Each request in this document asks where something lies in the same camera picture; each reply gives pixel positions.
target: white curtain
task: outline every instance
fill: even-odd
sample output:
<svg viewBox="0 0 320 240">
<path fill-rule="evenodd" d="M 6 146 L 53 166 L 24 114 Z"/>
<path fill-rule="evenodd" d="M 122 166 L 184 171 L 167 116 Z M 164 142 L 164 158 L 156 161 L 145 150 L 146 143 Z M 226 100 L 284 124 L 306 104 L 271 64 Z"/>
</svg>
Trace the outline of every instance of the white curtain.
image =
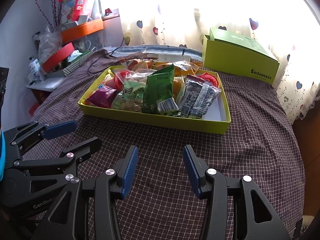
<svg viewBox="0 0 320 240">
<path fill-rule="evenodd" d="M 210 27 L 268 47 L 280 62 L 273 86 L 290 122 L 305 117 L 319 90 L 320 26 L 304 0 L 118 0 L 125 44 L 202 51 Z"/>
</svg>

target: blue rubber pad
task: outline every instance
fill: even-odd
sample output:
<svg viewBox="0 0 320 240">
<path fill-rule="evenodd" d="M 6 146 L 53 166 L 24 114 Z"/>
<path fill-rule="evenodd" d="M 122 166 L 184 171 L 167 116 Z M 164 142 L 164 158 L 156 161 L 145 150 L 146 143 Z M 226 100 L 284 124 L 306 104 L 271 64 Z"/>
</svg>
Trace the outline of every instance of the blue rubber pad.
<svg viewBox="0 0 320 240">
<path fill-rule="evenodd" d="M 51 140 L 59 136 L 74 132 L 77 129 L 75 121 L 64 122 L 57 125 L 48 126 L 42 134 L 43 139 Z"/>
<path fill-rule="evenodd" d="M 5 166 L 5 140 L 4 134 L 1 131 L 1 155 L 0 155 L 0 181 L 3 179 L 3 172 Z"/>
<path fill-rule="evenodd" d="M 137 164 L 138 164 L 138 148 L 135 147 L 132 152 L 130 161 L 128 163 L 128 167 L 123 176 L 122 191 L 121 191 L 122 199 L 125 199 L 125 197 L 131 190 L 133 177 L 136 172 Z"/>
<path fill-rule="evenodd" d="M 196 171 L 196 168 L 193 164 L 193 161 L 191 159 L 191 156 L 190 156 L 190 153 L 189 153 L 187 147 L 183 148 L 183 161 L 184 161 L 184 165 L 186 167 L 187 173 L 188 173 L 189 181 L 191 184 L 191 189 L 192 189 L 193 193 L 196 194 L 196 196 L 198 198 L 200 198 L 202 192 L 201 192 L 201 188 L 200 188 L 199 175 Z"/>
</svg>

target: checkered fabric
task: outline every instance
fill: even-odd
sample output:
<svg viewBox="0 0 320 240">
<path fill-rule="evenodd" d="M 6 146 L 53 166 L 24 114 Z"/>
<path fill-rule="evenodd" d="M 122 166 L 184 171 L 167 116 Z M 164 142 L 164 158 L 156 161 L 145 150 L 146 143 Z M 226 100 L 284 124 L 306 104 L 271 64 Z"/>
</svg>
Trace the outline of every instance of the checkered fabric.
<svg viewBox="0 0 320 240">
<path fill-rule="evenodd" d="M 302 216 L 304 169 L 292 127 L 268 84 L 227 73 L 219 73 L 226 92 L 231 124 L 224 135 L 176 130 L 84 116 L 77 101 L 100 75 L 88 67 L 105 51 L 98 51 L 71 75 L 36 110 L 33 120 L 54 124 L 68 119 L 78 123 L 72 134 L 42 141 L 24 158 L 58 157 L 61 150 L 94 136 L 102 148 L 79 166 L 82 179 L 95 178 L 130 145 L 139 148 L 139 163 L 133 187 L 124 201 L 116 203 L 118 220 L 125 240 L 198 239 L 205 201 L 191 191 L 182 159 L 182 149 L 191 144 L 196 155 L 225 176 L 248 174 L 267 196 L 290 232 Z M 138 53 L 128 59 L 143 58 Z M 91 72 L 115 65 L 122 58 L 103 56 Z M 232 198 L 228 204 L 227 239 L 233 234 Z M 89 230 L 94 238 L 93 200 Z"/>
</svg>

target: plastic bottle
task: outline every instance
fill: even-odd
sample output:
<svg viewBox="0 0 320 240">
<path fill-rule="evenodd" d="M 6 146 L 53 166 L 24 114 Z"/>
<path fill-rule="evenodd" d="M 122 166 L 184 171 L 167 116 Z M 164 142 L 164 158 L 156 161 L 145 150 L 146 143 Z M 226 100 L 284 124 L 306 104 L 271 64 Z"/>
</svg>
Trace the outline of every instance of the plastic bottle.
<svg viewBox="0 0 320 240">
<path fill-rule="evenodd" d="M 45 81 L 45 77 L 44 77 L 44 74 L 41 70 L 39 61 L 37 59 L 34 59 L 33 56 L 30 57 L 29 60 L 30 60 L 29 68 L 35 78 L 36 83 L 39 84 L 42 81 Z"/>
</svg>

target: yellow-green box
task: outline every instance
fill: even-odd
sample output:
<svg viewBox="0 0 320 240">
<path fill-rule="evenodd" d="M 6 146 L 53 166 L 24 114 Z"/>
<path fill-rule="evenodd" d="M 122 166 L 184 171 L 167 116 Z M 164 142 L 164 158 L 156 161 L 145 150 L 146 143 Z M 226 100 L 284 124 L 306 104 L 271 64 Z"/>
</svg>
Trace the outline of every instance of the yellow-green box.
<svg viewBox="0 0 320 240">
<path fill-rule="evenodd" d="M 181 130 L 198 131 L 198 132 L 208 132 L 224 134 L 230 125 L 231 118 L 229 107 L 227 103 L 227 98 L 223 90 L 221 80 L 216 72 L 207 71 L 211 75 L 217 77 L 219 81 L 219 88 L 221 89 L 221 94 L 213 101 L 212 105 L 208 108 L 209 117 L 213 120 L 199 120 L 191 118 L 182 117 L 172 117 L 156 114 L 144 114 L 129 112 L 116 109 L 100 108 L 95 106 L 87 106 L 84 101 L 92 94 L 92 92 L 98 87 L 98 85 L 104 80 L 105 76 L 108 74 L 108 70 L 123 68 L 123 66 L 113 66 L 108 68 L 104 73 L 102 73 L 98 79 L 89 87 L 89 89 L 84 93 L 84 95 L 78 101 L 78 105 L 81 111 L 85 115 L 91 115 L 96 117 L 108 118 L 113 120 L 119 120 L 124 122 L 134 122 L 146 125 L 154 125 L 167 128 L 175 128 Z M 203 74 L 206 71 L 199 70 L 198 74 Z"/>
<path fill-rule="evenodd" d="M 279 62 L 270 50 L 241 34 L 210 28 L 203 40 L 205 68 L 262 80 L 272 85 Z"/>
</svg>

